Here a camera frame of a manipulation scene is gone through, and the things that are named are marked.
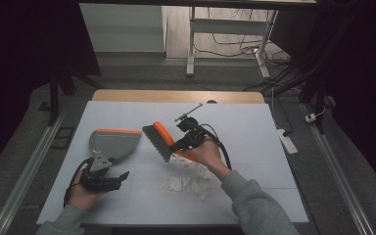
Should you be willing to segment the white metal desk frame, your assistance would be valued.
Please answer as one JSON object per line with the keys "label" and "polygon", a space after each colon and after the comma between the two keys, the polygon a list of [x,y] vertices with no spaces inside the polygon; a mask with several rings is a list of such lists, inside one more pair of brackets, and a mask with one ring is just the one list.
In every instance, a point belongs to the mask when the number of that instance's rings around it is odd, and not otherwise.
{"label": "white metal desk frame", "polygon": [[217,34],[243,34],[256,35],[261,37],[260,46],[253,50],[258,62],[258,69],[262,78],[269,78],[269,71],[264,64],[263,53],[268,42],[269,35],[274,26],[277,10],[268,10],[268,17],[265,22],[240,21],[240,20],[212,20],[196,17],[196,8],[189,8],[189,47],[187,55],[186,75],[194,75],[195,65],[195,34],[196,33],[217,33]]}

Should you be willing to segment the white power strip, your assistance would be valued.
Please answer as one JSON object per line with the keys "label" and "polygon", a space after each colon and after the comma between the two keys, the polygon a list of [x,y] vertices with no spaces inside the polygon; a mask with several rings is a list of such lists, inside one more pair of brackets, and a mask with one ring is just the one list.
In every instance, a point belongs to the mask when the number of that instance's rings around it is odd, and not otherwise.
{"label": "white power strip", "polygon": [[284,129],[278,129],[277,133],[278,133],[279,139],[280,139],[283,147],[285,148],[286,152],[289,155],[297,154],[298,149],[296,148],[296,146],[292,142],[291,138],[289,137],[289,133],[287,131],[285,131]]}

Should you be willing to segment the black rectangular floor frame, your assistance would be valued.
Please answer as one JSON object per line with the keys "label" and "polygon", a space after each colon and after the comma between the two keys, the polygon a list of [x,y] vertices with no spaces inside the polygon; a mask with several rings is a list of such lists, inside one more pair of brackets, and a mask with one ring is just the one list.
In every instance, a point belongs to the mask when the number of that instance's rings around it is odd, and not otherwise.
{"label": "black rectangular floor frame", "polygon": [[60,127],[52,141],[51,149],[65,150],[70,146],[74,135],[73,127]]}

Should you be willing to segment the person's right hand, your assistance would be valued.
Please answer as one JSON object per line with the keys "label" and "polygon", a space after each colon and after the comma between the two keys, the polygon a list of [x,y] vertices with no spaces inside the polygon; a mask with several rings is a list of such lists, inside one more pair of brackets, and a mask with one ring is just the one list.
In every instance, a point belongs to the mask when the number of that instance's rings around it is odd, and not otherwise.
{"label": "person's right hand", "polygon": [[194,157],[220,181],[223,181],[231,173],[221,159],[218,146],[210,137],[206,137],[199,147],[186,149],[184,153]]}

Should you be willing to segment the white cabinet panel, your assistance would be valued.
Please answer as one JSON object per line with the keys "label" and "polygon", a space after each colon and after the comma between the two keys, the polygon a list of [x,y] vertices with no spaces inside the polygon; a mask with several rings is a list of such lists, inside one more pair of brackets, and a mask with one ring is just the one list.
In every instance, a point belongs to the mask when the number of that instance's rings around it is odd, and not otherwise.
{"label": "white cabinet panel", "polygon": [[80,3],[79,7],[96,52],[165,52],[161,6]]}

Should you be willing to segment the aluminium floor rail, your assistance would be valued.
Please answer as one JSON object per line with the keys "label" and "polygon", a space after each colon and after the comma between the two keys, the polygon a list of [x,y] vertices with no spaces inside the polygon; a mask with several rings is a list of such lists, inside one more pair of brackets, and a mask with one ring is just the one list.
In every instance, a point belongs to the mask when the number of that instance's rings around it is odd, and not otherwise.
{"label": "aluminium floor rail", "polygon": [[34,151],[29,157],[23,172],[21,173],[18,181],[16,182],[13,190],[7,198],[4,206],[0,210],[0,235],[6,235],[9,230],[16,213],[18,212],[24,197],[34,179],[37,171],[39,170],[44,157],[46,156],[61,123],[65,119],[66,111],[62,110],[59,116],[54,120],[51,126],[48,126]]}
{"label": "aluminium floor rail", "polygon": [[321,150],[322,156],[324,157],[337,187],[340,190],[343,200],[348,207],[358,233],[360,235],[375,235],[373,226],[370,223],[361,202],[348,182],[326,136],[319,131],[314,120],[309,122],[308,126],[310,127],[313,137]]}

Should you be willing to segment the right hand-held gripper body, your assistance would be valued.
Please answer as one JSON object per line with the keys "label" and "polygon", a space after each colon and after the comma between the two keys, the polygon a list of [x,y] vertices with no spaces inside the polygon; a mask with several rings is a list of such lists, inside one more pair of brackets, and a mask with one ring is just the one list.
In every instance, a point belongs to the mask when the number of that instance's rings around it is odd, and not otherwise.
{"label": "right hand-held gripper body", "polygon": [[182,138],[186,138],[191,142],[190,148],[199,147],[205,140],[205,132],[199,123],[193,118],[190,117],[190,114],[201,108],[202,104],[199,104],[197,107],[183,113],[180,117],[176,118],[176,126],[185,133]]}

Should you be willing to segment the dark curtain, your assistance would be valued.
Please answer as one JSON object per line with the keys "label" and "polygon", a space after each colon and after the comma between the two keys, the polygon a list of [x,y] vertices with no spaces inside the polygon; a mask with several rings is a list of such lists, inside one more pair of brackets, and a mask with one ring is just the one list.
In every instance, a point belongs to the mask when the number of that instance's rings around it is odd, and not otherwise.
{"label": "dark curtain", "polygon": [[308,73],[322,67],[333,117],[376,172],[376,0],[317,0],[277,14],[270,40]]}
{"label": "dark curtain", "polygon": [[80,0],[0,0],[0,154],[55,73],[100,73]]}

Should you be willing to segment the black tripod stand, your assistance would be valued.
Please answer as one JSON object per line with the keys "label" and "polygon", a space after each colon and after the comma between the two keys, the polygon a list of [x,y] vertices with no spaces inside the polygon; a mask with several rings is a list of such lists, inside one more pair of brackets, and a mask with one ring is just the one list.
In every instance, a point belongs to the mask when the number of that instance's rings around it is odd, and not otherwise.
{"label": "black tripod stand", "polygon": [[322,74],[322,67],[315,66],[307,73],[307,79],[303,90],[299,95],[301,103],[309,103],[315,98],[315,117],[313,122],[320,134],[324,133],[323,129],[323,113],[325,112],[325,76]]}
{"label": "black tripod stand", "polygon": [[103,86],[79,70],[64,64],[56,64],[50,77],[50,121],[52,126],[59,115],[59,91],[61,88],[66,95],[74,95],[76,86],[72,79],[76,77],[95,89],[103,89]]}

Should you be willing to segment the white table mat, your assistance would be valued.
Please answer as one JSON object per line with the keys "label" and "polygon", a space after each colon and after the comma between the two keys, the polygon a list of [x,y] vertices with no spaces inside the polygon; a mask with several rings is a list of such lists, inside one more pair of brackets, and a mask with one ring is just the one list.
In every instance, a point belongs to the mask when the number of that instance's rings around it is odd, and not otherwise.
{"label": "white table mat", "polygon": [[[65,191],[78,165],[90,155],[89,137],[98,128],[136,129],[161,122],[175,139],[182,137],[176,118],[190,114],[210,125],[225,146],[231,165],[245,178],[254,179],[294,222],[307,220],[299,190],[266,104],[204,104],[94,102],[87,104],[66,158],[37,221],[54,220],[63,210]],[[175,192],[172,177],[197,176],[190,164],[165,162],[147,138],[136,150],[112,166],[111,177],[127,172],[119,190],[102,196],[86,216],[88,224],[108,226],[185,226],[235,224],[231,201],[216,177],[207,180],[201,198],[191,189]]]}

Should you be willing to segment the orange brush with grey bristles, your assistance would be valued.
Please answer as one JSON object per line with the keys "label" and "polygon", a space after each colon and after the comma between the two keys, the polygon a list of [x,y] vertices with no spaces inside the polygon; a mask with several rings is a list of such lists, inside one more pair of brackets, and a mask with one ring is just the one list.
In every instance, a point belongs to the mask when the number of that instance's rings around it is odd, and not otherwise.
{"label": "orange brush with grey bristles", "polygon": [[143,126],[142,131],[159,152],[159,154],[163,157],[166,163],[169,162],[170,157],[173,154],[179,155],[180,157],[183,157],[191,162],[197,162],[194,157],[185,154],[184,150],[173,153],[169,149],[169,147],[176,141],[172,138],[167,129],[159,121],[156,121],[151,125]]}

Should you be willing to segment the person's left hand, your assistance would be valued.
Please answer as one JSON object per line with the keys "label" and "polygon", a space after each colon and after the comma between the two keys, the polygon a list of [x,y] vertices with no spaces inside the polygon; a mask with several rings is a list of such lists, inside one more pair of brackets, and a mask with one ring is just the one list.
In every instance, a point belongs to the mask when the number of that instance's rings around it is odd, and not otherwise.
{"label": "person's left hand", "polygon": [[73,206],[82,211],[88,212],[96,201],[104,195],[104,192],[92,192],[86,190],[80,184],[80,177],[82,169],[80,169],[73,180],[73,184],[70,187],[70,195],[67,200],[67,204]]}

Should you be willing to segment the grey dustpan with orange edge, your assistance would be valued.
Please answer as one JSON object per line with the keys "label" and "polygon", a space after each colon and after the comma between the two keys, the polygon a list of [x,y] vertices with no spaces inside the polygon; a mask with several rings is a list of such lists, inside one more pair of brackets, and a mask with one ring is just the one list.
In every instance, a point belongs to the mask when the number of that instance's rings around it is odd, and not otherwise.
{"label": "grey dustpan with orange edge", "polygon": [[137,148],[141,135],[140,130],[98,128],[89,137],[89,149],[117,162]]}

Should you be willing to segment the pile of white paper scraps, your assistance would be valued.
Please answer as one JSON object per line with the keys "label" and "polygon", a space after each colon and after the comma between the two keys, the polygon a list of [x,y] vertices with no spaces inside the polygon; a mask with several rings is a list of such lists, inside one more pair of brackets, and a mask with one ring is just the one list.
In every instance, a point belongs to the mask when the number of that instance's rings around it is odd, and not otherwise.
{"label": "pile of white paper scraps", "polygon": [[212,175],[205,166],[178,155],[172,155],[169,163],[174,169],[167,181],[171,192],[193,193],[201,201],[207,198]]}

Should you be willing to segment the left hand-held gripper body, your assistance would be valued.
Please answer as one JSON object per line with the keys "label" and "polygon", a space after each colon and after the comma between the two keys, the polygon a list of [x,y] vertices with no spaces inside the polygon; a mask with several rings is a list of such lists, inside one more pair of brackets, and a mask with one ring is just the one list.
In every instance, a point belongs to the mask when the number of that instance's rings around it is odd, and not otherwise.
{"label": "left hand-held gripper body", "polygon": [[101,153],[96,153],[87,160],[87,166],[80,176],[79,183],[91,192],[109,192],[118,190],[121,183],[127,179],[129,172],[118,177],[107,177],[106,173],[113,165],[112,161]]}

